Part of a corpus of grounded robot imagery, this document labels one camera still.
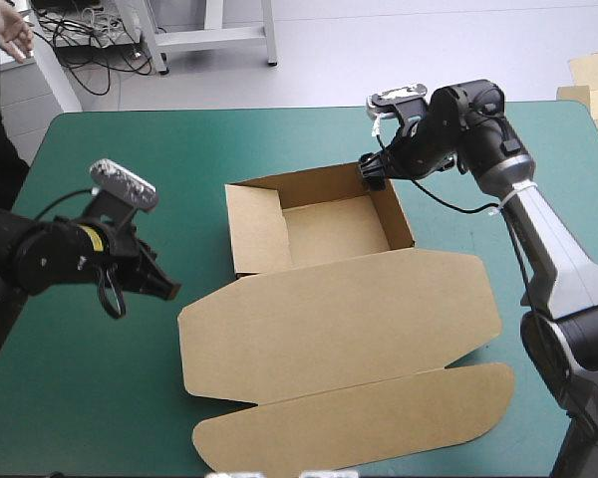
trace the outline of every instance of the cardboard box lid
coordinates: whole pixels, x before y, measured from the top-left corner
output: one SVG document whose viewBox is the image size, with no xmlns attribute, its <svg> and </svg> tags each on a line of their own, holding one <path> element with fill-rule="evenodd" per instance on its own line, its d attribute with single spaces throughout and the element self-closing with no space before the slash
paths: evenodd
<svg viewBox="0 0 598 478">
<path fill-rule="evenodd" d="M 178 321 L 186 390 L 254 403 L 441 368 L 501 328 L 477 257 L 417 249 L 246 277 Z"/>
<path fill-rule="evenodd" d="M 502 363 L 419 373 L 211 418 L 193 443 L 214 470 L 297 477 L 477 438 L 505 413 L 513 382 Z"/>
<path fill-rule="evenodd" d="M 356 163 L 226 185 L 237 275 L 279 272 L 412 247 L 392 183 L 367 191 Z"/>
</svg>

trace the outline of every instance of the cardboard box flap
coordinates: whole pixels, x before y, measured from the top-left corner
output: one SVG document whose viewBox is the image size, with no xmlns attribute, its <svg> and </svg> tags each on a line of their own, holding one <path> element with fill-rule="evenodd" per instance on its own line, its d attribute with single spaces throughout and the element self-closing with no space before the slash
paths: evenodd
<svg viewBox="0 0 598 478">
<path fill-rule="evenodd" d="M 569 61 L 569 69 L 574 77 L 574 84 L 589 86 L 598 90 L 598 53 Z"/>
<path fill-rule="evenodd" d="M 598 120 L 598 90 L 591 91 L 589 87 L 561 87 L 557 93 L 558 100 L 574 100 L 582 103 L 589 110 L 589 114 Z"/>
<path fill-rule="evenodd" d="M 278 190 L 282 209 L 366 194 L 354 162 L 259 177 L 237 185 Z"/>
<path fill-rule="evenodd" d="M 560 87 L 556 92 L 558 100 L 570 100 L 578 102 L 591 111 L 591 92 L 588 86 L 580 87 Z"/>
<path fill-rule="evenodd" d="M 475 439 L 503 416 L 513 382 L 502 363 L 430 371 L 211 418 L 193 442 L 214 470 L 297 477 Z"/>
<path fill-rule="evenodd" d="M 186 390 L 254 403 L 441 368 L 500 328 L 477 257 L 417 249 L 247 277 L 179 315 Z"/>
<path fill-rule="evenodd" d="M 274 272 L 292 267 L 286 220 L 274 189 L 226 185 L 235 270 Z"/>
</svg>

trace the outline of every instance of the zip tie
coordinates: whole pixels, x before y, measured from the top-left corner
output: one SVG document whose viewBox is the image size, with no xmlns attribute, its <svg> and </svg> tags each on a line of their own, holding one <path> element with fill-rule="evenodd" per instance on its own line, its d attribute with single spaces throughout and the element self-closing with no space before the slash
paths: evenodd
<svg viewBox="0 0 598 478">
<path fill-rule="evenodd" d="M 507 204 L 511 200 L 512 197 L 514 197 L 520 191 L 524 191 L 525 189 L 529 189 L 530 187 L 536 187 L 536 186 L 537 186 L 537 184 L 533 181 L 522 181 L 522 182 L 513 184 L 511 186 L 512 187 L 511 191 L 509 191 L 509 194 L 507 194 L 505 197 L 502 198 L 502 201 L 500 201 L 500 204 L 498 204 L 498 207 L 496 207 L 495 209 L 492 209 L 487 214 L 489 214 L 490 216 L 495 216 L 496 214 L 500 214 L 500 211 L 502 211 L 502 208 L 505 207 L 505 204 Z"/>
<path fill-rule="evenodd" d="M 375 115 L 375 122 L 372 124 L 372 137 L 377 137 L 381 134 L 381 120 L 389 115 L 389 113 L 378 113 Z"/>
</svg>

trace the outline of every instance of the cable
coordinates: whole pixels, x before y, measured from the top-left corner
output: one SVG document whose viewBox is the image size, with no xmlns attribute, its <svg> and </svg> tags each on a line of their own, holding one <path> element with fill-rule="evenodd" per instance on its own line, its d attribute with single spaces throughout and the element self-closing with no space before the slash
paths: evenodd
<svg viewBox="0 0 598 478">
<path fill-rule="evenodd" d="M 96 12 L 94 9 L 89 7 L 82 11 L 82 18 L 84 19 L 84 15 L 90 13 L 90 23 L 66 19 L 66 9 L 62 13 L 62 15 L 59 16 L 59 18 L 56 18 L 57 15 L 49 15 L 47 11 L 35 11 L 39 17 L 40 26 L 43 28 L 43 30 L 51 34 L 51 40 L 44 37 L 43 35 L 39 35 L 37 33 L 36 35 L 42 38 L 42 40 L 44 40 L 54 50 L 54 53 L 58 57 L 62 67 L 65 68 L 69 72 L 69 74 L 73 76 L 76 82 L 89 94 L 94 96 L 104 96 L 109 93 L 112 87 L 111 71 L 120 73 L 135 73 L 141 76 L 148 76 L 152 73 L 152 64 L 150 63 L 150 56 L 147 55 L 144 49 L 140 47 L 140 52 L 142 53 L 142 55 L 144 55 L 146 60 L 141 65 L 136 67 L 133 64 L 131 64 L 129 60 L 126 58 L 122 45 L 117 43 L 116 40 L 119 39 L 122 35 L 122 32 L 124 32 L 132 40 L 135 51 L 138 51 L 137 47 L 139 46 L 139 44 L 133 41 L 133 37 L 129 34 L 129 31 L 127 30 L 126 26 L 124 25 L 124 22 L 122 22 L 121 19 L 110 14 Z M 101 22 L 99 20 L 100 18 L 104 18 L 105 23 Z M 114 31 L 119 32 L 119 34 L 112 35 Z M 87 46 L 90 49 L 91 55 L 86 58 L 80 59 L 79 61 L 76 61 L 67 58 L 67 56 L 64 54 L 61 54 L 59 50 L 58 39 L 64 40 L 64 42 L 69 46 L 83 46 L 75 38 L 72 38 L 72 36 L 68 36 L 65 33 L 70 33 L 72 35 L 82 35 L 87 37 Z M 105 52 L 105 50 L 109 47 L 114 47 L 114 50 L 116 51 L 118 56 L 124 61 L 128 68 L 119 68 L 111 65 L 109 56 Z M 103 60 L 97 59 L 95 54 L 96 48 L 98 48 L 98 50 L 100 50 L 100 52 L 103 53 Z M 76 74 L 77 70 L 91 64 L 98 65 L 107 69 L 107 85 L 102 91 L 97 92 L 92 90 Z"/>
<path fill-rule="evenodd" d="M 47 212 L 49 212 L 51 209 L 53 209 L 54 207 L 56 207 L 61 202 L 64 202 L 67 199 L 70 199 L 70 198 L 72 198 L 74 196 L 78 196 L 80 194 L 91 194 L 91 189 L 78 189 L 77 191 L 73 191 L 73 192 L 70 192 L 68 194 L 65 194 L 64 196 L 60 196 L 58 199 L 56 199 L 51 204 L 49 204 L 47 207 L 45 207 L 42 211 L 40 211 L 40 213 L 38 213 L 38 215 L 35 216 L 33 218 L 33 220 L 34 221 L 39 221 Z"/>
<path fill-rule="evenodd" d="M 551 366 L 554 370 L 556 370 L 556 369 L 558 369 L 558 367 L 552 361 L 551 356 L 549 355 L 549 353 L 546 350 L 545 345 L 548 344 L 548 341 L 546 340 L 544 333 L 541 329 L 541 326 L 539 323 L 539 321 L 540 321 L 539 315 L 536 311 L 536 308 L 534 305 L 535 303 L 531 299 L 531 294 L 529 293 L 529 278 L 527 275 L 527 269 L 525 268 L 525 262 L 522 258 L 522 254 L 520 252 L 520 247 L 518 245 L 518 237 L 513 229 L 512 219 L 509 216 L 509 213 L 504 209 L 504 207 L 501 209 L 500 212 L 505 221 L 505 226 L 507 227 L 507 232 L 509 234 L 509 239 L 511 240 L 511 245 L 514 250 L 514 255 L 516 256 L 516 260 L 518 262 L 518 267 L 520 268 L 520 275 L 522 277 L 522 282 L 523 282 L 523 285 L 525 288 L 525 296 L 527 298 L 527 303 L 529 304 L 529 309 L 531 310 L 533 320 L 535 321 L 535 327 L 538 330 L 538 335 L 540 337 L 540 341 L 543 344 L 544 356 L 546 357 L 546 359 L 549 363 L 549 366 Z M 598 422 L 593 419 L 593 417 L 587 411 L 585 406 L 582 405 L 576 398 L 576 395 L 571 392 L 571 390 L 570 390 L 571 386 L 572 386 L 571 381 L 567 380 L 567 382 L 565 383 L 565 386 L 563 387 L 563 390 L 567 394 L 567 396 L 571 399 L 571 401 L 576 405 L 578 410 L 575 412 L 567 411 L 567 416 L 569 416 L 571 419 L 573 419 L 576 422 L 576 424 L 582 431 L 583 435 L 585 436 L 587 443 L 582 443 L 579 446 L 577 446 L 576 448 L 569 450 L 569 452 L 566 455 L 563 455 L 564 460 L 570 459 L 572 456 L 574 456 L 574 455 L 578 454 L 580 451 L 582 451 L 584 449 L 585 444 L 587 444 L 587 445 L 592 444 L 593 446 L 598 448 Z M 592 398 L 594 399 L 594 403 L 596 404 L 596 408 L 598 409 L 598 394 L 597 394 L 596 385 L 594 385 Z"/>
<path fill-rule="evenodd" d="M 379 142 L 379 146 L 381 147 L 381 150 L 385 154 L 390 154 L 388 152 L 388 150 L 386 149 L 386 147 L 384 146 L 383 141 L 381 140 L 381 135 L 377 134 L 376 138 L 377 138 L 377 141 Z M 434 201 L 436 201 L 438 204 L 441 204 L 445 207 L 448 207 L 449 209 L 451 209 L 453 211 L 460 212 L 462 214 L 476 214 L 478 212 L 484 211 L 485 209 L 489 209 L 490 207 L 498 207 L 498 204 L 495 204 L 493 202 L 488 202 L 487 204 L 483 204 L 482 206 L 476 207 L 474 209 L 463 209 L 462 207 L 458 207 L 454 204 L 450 204 L 449 202 L 443 201 L 438 196 L 436 196 L 435 194 L 433 194 L 432 192 L 430 192 L 429 190 L 427 190 L 423 186 L 421 186 L 419 184 L 419 182 L 416 181 L 415 179 L 410 179 L 410 182 L 414 186 L 416 186 L 420 191 L 422 191 L 424 194 L 426 194 L 427 196 L 432 198 Z"/>
</svg>

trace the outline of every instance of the silver arm segment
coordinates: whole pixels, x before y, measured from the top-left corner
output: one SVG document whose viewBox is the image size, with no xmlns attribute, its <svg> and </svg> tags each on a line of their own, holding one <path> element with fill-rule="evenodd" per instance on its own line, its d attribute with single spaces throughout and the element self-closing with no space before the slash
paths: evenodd
<svg viewBox="0 0 598 478">
<path fill-rule="evenodd" d="M 512 157 L 478 180 L 486 194 L 503 200 L 534 273 L 529 295 L 534 307 L 552 320 L 598 306 L 598 265 L 571 235 L 533 179 L 533 159 Z M 526 298 L 523 305 L 529 305 Z"/>
</svg>

